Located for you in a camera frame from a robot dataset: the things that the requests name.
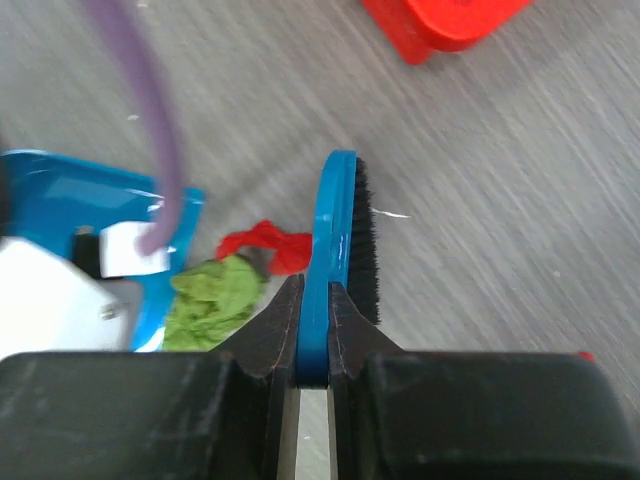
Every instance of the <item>wooden floor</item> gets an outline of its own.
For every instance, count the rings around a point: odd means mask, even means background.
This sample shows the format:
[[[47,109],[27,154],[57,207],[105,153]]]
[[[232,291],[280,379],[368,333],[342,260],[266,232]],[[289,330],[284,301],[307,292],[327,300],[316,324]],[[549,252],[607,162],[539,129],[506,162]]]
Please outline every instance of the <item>wooden floor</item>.
[[[131,0],[173,85],[193,261],[262,218],[309,230],[334,148],[368,162],[383,330],[407,348],[593,352],[640,409],[640,3],[539,0],[404,65],[356,0]],[[139,119],[72,0],[3,0],[6,140],[137,171]],[[323,394],[300,478],[328,478]]]

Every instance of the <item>red cloth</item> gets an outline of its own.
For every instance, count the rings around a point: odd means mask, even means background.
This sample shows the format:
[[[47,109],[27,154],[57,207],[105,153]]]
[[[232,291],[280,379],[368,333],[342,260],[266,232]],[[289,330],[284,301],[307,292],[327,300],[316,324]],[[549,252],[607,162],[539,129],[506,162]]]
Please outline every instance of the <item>red cloth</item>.
[[[236,232],[222,239],[216,249],[216,260],[233,255],[242,247],[275,250],[269,263],[273,275],[293,275],[309,266],[311,261],[311,234],[287,233],[269,220],[262,220],[251,230]]]

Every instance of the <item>blue plastic piece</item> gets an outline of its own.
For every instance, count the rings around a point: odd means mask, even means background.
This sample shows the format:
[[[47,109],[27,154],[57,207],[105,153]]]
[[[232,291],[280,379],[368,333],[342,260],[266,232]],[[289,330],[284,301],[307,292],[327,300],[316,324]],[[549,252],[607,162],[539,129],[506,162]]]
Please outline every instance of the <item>blue plastic piece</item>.
[[[347,286],[356,160],[356,152],[336,150],[320,178],[298,326],[296,380],[304,388],[325,388],[329,380],[329,284]]]
[[[150,177],[37,150],[2,155],[6,164],[12,215],[9,235],[25,237],[64,258],[71,256],[77,229],[94,232],[123,221],[150,221],[160,199]],[[170,243],[171,268],[155,275],[130,277],[142,284],[144,301],[132,350],[156,350],[164,318],[175,297],[169,279],[179,273],[205,201],[202,190],[185,190],[182,221]]]

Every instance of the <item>black bristles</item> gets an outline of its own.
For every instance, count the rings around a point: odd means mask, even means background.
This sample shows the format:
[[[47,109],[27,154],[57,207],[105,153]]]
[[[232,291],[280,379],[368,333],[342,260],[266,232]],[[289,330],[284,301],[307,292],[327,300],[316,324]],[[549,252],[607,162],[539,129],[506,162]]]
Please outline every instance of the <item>black bristles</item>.
[[[378,259],[371,192],[367,182],[367,169],[360,159],[356,162],[347,293],[362,316],[374,325],[380,323]]]

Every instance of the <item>red plastic toy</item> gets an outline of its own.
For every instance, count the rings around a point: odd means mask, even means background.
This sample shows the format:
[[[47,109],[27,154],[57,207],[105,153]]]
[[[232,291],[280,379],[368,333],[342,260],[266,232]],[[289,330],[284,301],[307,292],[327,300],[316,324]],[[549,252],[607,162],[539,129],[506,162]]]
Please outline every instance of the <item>red plastic toy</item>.
[[[405,61],[465,50],[532,0],[362,0]]]
[[[242,247],[275,250],[269,271],[273,275],[293,275],[309,266],[311,261],[311,234],[287,233],[269,220],[262,220],[251,230],[227,235],[216,249],[216,260],[236,253]]]

